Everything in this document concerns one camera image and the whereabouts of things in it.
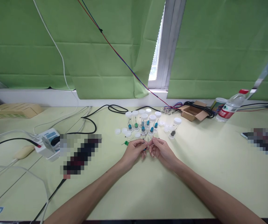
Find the desk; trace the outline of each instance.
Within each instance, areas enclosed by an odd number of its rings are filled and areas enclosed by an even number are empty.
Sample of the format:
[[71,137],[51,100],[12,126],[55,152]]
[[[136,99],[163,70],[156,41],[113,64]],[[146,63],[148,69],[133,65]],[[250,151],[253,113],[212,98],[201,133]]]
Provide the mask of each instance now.
[[[124,136],[114,134],[116,128],[126,125],[124,115],[102,110],[90,118],[98,127],[96,133],[102,134],[102,147],[81,175],[62,185],[51,200],[45,218],[106,172],[126,149],[121,145]],[[77,122],[70,131],[77,131],[82,122]],[[268,110],[237,112],[227,123],[215,119],[197,123],[182,118],[174,140],[169,140],[162,127],[155,136],[166,140],[175,155],[195,172],[258,216],[268,217],[268,155],[240,136],[250,128],[268,128]],[[83,131],[91,130],[93,125],[87,121]],[[41,158],[30,170],[43,178],[49,192],[53,192],[62,179],[60,165],[65,160],[61,157],[51,163]],[[42,184],[24,175],[0,198],[0,206],[4,207],[0,220],[32,220],[45,201]],[[89,220],[191,218],[213,218],[213,215],[176,175],[149,155],[107,192],[88,217]]]
[[[44,111],[31,119],[0,119],[0,134],[12,130],[24,130],[32,133],[33,127],[38,124],[43,124],[54,119],[60,118],[65,114],[73,112],[75,108],[44,108]],[[55,126],[55,128],[65,133],[72,125],[79,120],[79,117],[67,119]],[[47,130],[53,123],[42,125],[36,128],[36,132],[40,133]],[[10,138],[29,138],[24,133],[12,133],[0,138],[0,142]],[[9,165],[12,161],[13,155],[23,146],[30,145],[24,140],[9,141],[0,145],[0,165]],[[21,166],[26,169],[32,167],[41,156],[33,151],[25,159],[17,161],[14,166]],[[21,169],[8,169],[0,173],[0,196],[2,196],[8,189],[10,189],[23,175],[25,171]]]

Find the green curtain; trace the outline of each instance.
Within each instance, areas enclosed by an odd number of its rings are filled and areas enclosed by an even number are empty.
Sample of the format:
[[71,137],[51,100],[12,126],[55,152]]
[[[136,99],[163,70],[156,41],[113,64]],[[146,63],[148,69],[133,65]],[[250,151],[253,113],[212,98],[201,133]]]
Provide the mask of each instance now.
[[[229,98],[268,63],[268,1],[187,0],[168,98]],[[268,76],[252,99],[268,100]]]
[[[84,2],[108,41],[147,84],[165,1]],[[148,94],[77,0],[37,0],[37,5],[64,57],[68,84],[80,99]],[[62,79],[61,58],[33,1],[0,0],[0,81],[10,88],[66,89]]]

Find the red bottle cap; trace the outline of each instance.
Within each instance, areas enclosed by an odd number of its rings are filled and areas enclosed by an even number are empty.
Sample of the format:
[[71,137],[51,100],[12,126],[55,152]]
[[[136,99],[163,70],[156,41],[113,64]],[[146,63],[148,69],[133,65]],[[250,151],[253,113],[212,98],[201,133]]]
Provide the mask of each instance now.
[[246,90],[246,89],[241,89],[239,91],[239,93],[242,93],[242,94],[247,94],[249,92],[249,90]]

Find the window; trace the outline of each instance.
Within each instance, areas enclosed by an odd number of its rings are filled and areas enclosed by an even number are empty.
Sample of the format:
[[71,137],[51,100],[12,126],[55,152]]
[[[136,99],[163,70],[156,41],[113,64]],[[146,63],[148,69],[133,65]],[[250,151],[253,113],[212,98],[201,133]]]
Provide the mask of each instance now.
[[186,1],[166,0],[156,48],[149,75],[148,88],[167,89],[175,48]]

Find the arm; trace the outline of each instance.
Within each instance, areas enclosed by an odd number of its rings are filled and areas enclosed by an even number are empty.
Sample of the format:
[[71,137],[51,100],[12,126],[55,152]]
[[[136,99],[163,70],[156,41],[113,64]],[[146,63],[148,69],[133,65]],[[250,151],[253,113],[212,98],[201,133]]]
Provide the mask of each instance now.
[[64,203],[50,215],[44,223],[82,223],[115,182],[132,168],[139,155],[142,156],[142,159],[145,158],[146,152],[143,150],[146,147],[147,142],[142,139],[129,142],[128,147],[119,162],[92,184],[88,185]]
[[182,163],[165,141],[153,138],[149,142],[149,151],[152,157],[158,158],[164,166],[174,171],[222,223],[265,223],[237,199]]

